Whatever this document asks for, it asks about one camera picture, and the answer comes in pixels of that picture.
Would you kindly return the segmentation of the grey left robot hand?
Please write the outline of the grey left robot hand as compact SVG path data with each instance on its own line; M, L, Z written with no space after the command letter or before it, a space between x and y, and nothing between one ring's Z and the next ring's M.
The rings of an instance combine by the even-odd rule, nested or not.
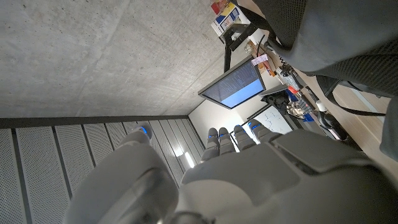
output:
M396 223L397 181L365 154L255 119L210 129L201 162L176 184L141 122L73 194L66 223Z

